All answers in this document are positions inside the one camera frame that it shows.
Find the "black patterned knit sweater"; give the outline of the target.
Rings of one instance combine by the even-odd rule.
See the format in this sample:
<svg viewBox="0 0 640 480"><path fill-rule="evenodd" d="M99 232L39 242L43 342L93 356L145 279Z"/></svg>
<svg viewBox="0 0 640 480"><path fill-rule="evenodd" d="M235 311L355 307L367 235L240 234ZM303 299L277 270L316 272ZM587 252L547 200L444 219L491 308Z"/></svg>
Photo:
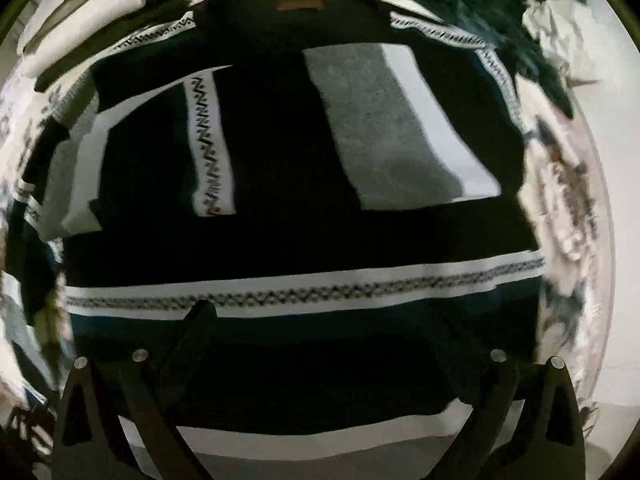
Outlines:
<svg viewBox="0 0 640 480"><path fill-rule="evenodd" d="M9 209L2 306L54 400L148 352L221 479L416 479L491 351L531 361L544 258L510 70L378 0L208 0L92 63Z"/></svg>

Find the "floral bed sheet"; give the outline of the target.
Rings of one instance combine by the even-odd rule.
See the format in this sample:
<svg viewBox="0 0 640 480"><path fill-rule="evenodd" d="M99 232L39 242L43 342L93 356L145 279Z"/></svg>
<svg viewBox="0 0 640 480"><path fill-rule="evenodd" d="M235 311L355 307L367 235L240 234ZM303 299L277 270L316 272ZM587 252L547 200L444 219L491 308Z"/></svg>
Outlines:
<svg viewBox="0 0 640 480"><path fill-rule="evenodd" d="M6 330L2 275L6 268L9 209L16 182L55 105L92 63L133 48L140 38L155 40L175 35L178 24L206 1L186 0L188 6L178 18L134 32L118 44L77 65L42 93L35 92L35 81L21 74L22 58L18 56L9 88L15 93L14 101L21 107L22 117L17 125L4 122L1 126L1 394L21 413L25 428L45 427L56 419L64 382L78 356L72 356L70 365L62 370L58 395L54 400L49 400L40 396L23 373L15 340ZM378 1L424 20L465 32L413 0ZM544 258L544 274L539 289L536 352L531 361L521 362L537 363L548 356L553 347L574 349L587 341L588 325L584 310L592 303L599 233L590 171L580 143L582 121L572 101L573 116L567 117L549 100L539 84L518 74L497 47L479 36L467 33L479 39L485 47L494 49L502 64L510 70L520 106L524 136L524 180L518 191L518 202ZM560 78L570 99L570 82L561 75ZM145 446L134 423L123 418L120 424L136 453L145 455Z"/></svg>

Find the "crumpled white cloth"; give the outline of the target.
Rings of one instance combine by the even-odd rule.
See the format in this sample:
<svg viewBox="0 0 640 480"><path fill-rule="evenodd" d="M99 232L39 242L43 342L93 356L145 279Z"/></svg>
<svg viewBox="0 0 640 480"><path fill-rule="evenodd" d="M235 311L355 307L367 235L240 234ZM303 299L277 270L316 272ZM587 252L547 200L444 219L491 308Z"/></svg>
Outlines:
<svg viewBox="0 0 640 480"><path fill-rule="evenodd" d="M589 6L577 0L527 0L522 23L564 80L592 84L603 78L606 33Z"/></svg>

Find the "beige folded garment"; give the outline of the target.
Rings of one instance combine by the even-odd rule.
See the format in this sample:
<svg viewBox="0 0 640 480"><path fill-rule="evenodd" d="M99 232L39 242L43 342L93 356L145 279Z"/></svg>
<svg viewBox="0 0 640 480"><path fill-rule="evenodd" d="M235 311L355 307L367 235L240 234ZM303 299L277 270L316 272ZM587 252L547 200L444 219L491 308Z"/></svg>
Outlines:
<svg viewBox="0 0 640 480"><path fill-rule="evenodd" d="M88 58L178 18L187 6L186 0L52 0L32 16L18 42L21 74L42 93Z"/></svg>

